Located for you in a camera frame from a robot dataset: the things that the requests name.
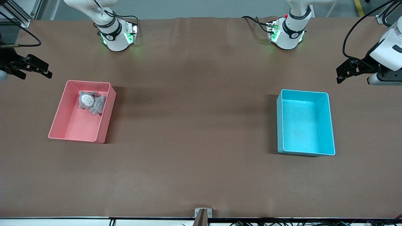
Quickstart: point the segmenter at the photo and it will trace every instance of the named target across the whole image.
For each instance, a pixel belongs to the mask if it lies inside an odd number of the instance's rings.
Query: plush toy face
[[[87,107],[92,107],[95,103],[95,100],[93,96],[84,94],[81,96],[81,102]]]

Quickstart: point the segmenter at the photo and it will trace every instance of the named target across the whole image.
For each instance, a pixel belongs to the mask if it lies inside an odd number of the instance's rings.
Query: tabletop
[[[17,53],[46,61],[53,78],[0,86],[0,216],[397,216],[402,88],[369,75],[336,83],[357,20],[312,18],[289,51],[246,19],[148,20],[123,52],[92,21],[32,21],[43,44]],[[363,20],[346,52],[363,57],[385,30]],[[34,42],[20,32],[18,43]],[[115,89],[105,144],[47,137],[67,80]],[[329,94],[335,156],[278,154],[282,89]]]

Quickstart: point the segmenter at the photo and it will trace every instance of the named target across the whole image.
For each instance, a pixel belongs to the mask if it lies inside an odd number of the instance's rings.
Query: plastic bin
[[[329,95],[282,90],[277,99],[278,152],[335,155]]]
[[[80,109],[79,91],[96,91],[106,96],[102,115]],[[49,132],[50,139],[103,144],[106,139],[116,92],[108,82],[72,81],[66,83]]]

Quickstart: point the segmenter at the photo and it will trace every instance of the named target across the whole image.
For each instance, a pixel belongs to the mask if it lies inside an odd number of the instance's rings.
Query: stuffed animal
[[[103,107],[105,106],[106,96],[97,94],[96,91],[84,92],[80,91],[80,96],[78,102],[80,103],[79,108],[89,109],[94,115],[102,114]]]

